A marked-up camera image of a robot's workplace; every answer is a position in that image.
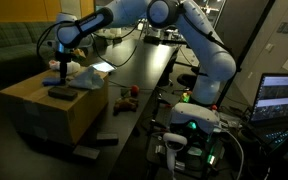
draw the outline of laptop screen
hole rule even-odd
[[[264,122],[288,117],[288,74],[261,76],[250,122]]]

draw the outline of red object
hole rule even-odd
[[[140,88],[137,85],[131,87],[131,96],[137,96]]]
[[[216,111],[217,110],[217,106],[216,105],[212,105],[211,106],[211,110],[215,110]]]

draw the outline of black table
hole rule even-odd
[[[100,54],[114,64],[122,64],[130,57],[136,45],[137,49],[131,59],[124,66],[112,72],[109,81],[128,87],[139,86],[137,111],[122,112],[113,116],[113,106],[115,100],[121,97],[121,87],[110,83],[107,107],[81,139],[81,145],[100,150],[97,160],[91,163],[91,168],[89,168],[89,174],[94,175],[95,179],[108,178],[174,51],[174,48],[170,46],[153,45],[141,40],[129,39],[120,44],[108,46],[105,50],[100,51]],[[92,54],[88,58],[92,63],[100,61],[96,54]],[[96,146],[93,143],[96,132],[117,133],[119,142],[113,146]]]

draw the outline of wire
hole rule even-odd
[[[142,22],[142,20],[140,20],[140,21],[138,21],[138,23],[134,26],[134,28],[130,31],[130,32],[128,32],[126,35],[124,35],[124,36],[122,36],[122,37],[119,37],[119,38],[125,38],[125,37],[127,37],[128,35],[130,35],[137,27],[138,27],[138,25],[140,24]],[[106,40],[115,40],[115,39],[119,39],[119,38],[107,38],[107,37],[104,37],[104,36],[100,36],[100,35],[98,35],[98,34],[96,34],[96,33],[93,33],[95,36],[97,36],[97,37],[99,37],[99,38],[102,38],[102,39],[106,39]]]
[[[231,134],[229,131],[227,131],[227,130],[221,128],[221,127],[218,127],[218,126],[217,126],[217,128],[219,128],[219,129],[221,129],[223,132],[226,132],[227,134],[229,134],[229,135],[235,140],[235,142],[237,143],[238,147],[239,147],[240,150],[241,150],[241,165],[240,165],[240,170],[239,170],[239,172],[238,172],[238,175],[237,175],[237,177],[236,177],[236,180],[239,180],[240,177],[241,177],[242,170],[243,170],[243,165],[244,165],[244,151],[243,151],[243,148],[242,148],[241,144],[238,142],[238,140],[234,137],[233,134]]]
[[[112,83],[112,84],[115,84],[117,86],[123,87],[123,88],[129,88],[129,86],[124,86],[122,84],[119,84],[119,83],[116,83],[116,82],[113,82],[113,81],[109,81],[109,82]]]
[[[131,55],[127,58],[127,60],[124,61],[122,64],[116,65],[116,64],[113,64],[112,62],[104,59],[104,58],[99,54],[99,52],[98,52],[98,50],[97,50],[97,46],[96,46],[95,39],[94,39],[94,37],[91,35],[91,37],[92,37],[92,39],[93,39],[93,41],[94,41],[94,50],[95,50],[96,54],[98,55],[98,57],[99,57],[100,59],[102,59],[103,61],[105,61],[106,63],[108,63],[108,64],[110,64],[110,65],[112,65],[112,66],[115,66],[115,67],[121,67],[121,66],[125,65],[125,64],[133,57],[133,55],[134,55],[134,53],[135,53],[135,51],[136,51],[136,49],[137,49],[137,47],[138,47],[139,40],[141,39],[143,30],[144,30],[144,28],[141,30],[141,33],[140,33],[140,35],[139,35],[138,41],[137,41],[137,43],[136,43],[136,45],[135,45],[135,48],[134,48],[133,52],[132,52]]]
[[[264,177],[264,180],[267,180],[268,176],[270,175],[270,172],[271,172],[271,167],[268,167],[266,176]]]
[[[180,49],[180,51],[181,51],[181,53],[182,53],[183,57],[184,57],[184,58],[185,58],[185,60],[186,60],[186,61],[187,61],[187,62],[190,64],[190,66],[191,66],[191,67],[193,67],[193,64],[192,64],[192,63],[191,63],[191,62],[190,62],[190,61],[187,59],[187,57],[186,57],[186,56],[185,56],[185,54],[183,53],[183,51],[182,51],[181,47],[182,47],[182,46],[180,46],[180,48],[179,48],[179,49]]]
[[[57,26],[57,25],[59,25],[59,24],[62,24],[62,23],[72,23],[72,21],[61,21],[61,22],[59,22],[59,23],[55,23],[55,24],[49,26],[47,29],[45,29],[45,30],[43,31],[43,33],[41,34],[41,36],[40,36],[39,39],[37,40],[37,43],[36,43],[36,54],[37,54],[37,57],[38,57],[39,59],[43,59],[43,57],[42,57],[41,54],[40,54],[40,48],[41,48],[43,42],[44,42],[45,39],[48,37],[48,35],[50,34],[51,30],[52,30],[55,26]]]

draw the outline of laptop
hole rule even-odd
[[[271,149],[288,136],[288,74],[262,74],[248,126]]]

